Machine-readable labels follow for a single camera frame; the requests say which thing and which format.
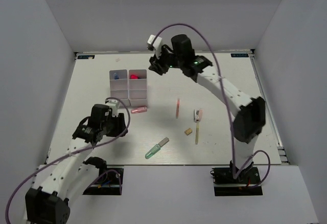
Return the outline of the pink cap black highlighter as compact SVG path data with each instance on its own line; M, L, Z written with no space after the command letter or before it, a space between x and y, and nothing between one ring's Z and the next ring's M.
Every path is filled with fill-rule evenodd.
M130 79L140 79L138 75L132 74L130 75Z

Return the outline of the pink correction tape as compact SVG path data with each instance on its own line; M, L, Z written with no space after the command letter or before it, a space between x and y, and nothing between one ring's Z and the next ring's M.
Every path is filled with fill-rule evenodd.
M140 114L140 113L144 113L147 111L147 107L146 106L142 106L142 107L138 107L138 108L134 108L131 110L132 114Z

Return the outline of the green correction tape cap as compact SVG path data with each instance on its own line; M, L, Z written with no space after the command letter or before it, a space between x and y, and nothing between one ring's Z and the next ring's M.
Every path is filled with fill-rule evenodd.
M149 159L158 153L161 150L161 146L159 144L154 145L146 154L145 159Z

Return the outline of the pink white mini stapler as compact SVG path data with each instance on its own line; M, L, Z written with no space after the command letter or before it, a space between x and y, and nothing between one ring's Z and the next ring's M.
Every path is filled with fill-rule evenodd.
M202 119L202 114L202 109L194 109L194 122L200 122Z

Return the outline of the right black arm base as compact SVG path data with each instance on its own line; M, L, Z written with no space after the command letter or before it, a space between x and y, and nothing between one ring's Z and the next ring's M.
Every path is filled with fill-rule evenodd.
M233 179L229 168L212 168L215 196L262 196L261 185L254 187L261 181L257 167L253 167L241 179Z

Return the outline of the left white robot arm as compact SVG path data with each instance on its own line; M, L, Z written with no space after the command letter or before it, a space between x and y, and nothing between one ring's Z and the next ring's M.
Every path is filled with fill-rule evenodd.
M26 195L30 223L67 223L73 201L91 185L108 177L104 159L91 156L104 137L117 139L128 132L120 101L107 99L95 104L90 116L82 119L72 135L66 154L54 163L49 176Z

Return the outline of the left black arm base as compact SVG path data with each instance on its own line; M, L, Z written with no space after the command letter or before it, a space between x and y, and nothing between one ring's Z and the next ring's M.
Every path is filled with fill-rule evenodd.
M120 196L123 189L124 168L106 168L107 172L93 185L88 187L83 195Z

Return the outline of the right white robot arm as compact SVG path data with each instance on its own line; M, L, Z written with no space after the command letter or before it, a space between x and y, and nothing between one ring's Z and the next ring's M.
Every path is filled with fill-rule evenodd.
M148 50L154 52L149 70L163 75L170 68L180 69L225 104L232 139L230 175L238 183L245 181L253 167L255 143L266 124L265 100L250 97L222 77L217 66L195 53L191 40L185 34L174 36L171 43L169 48L162 43L161 37L151 35L148 38Z

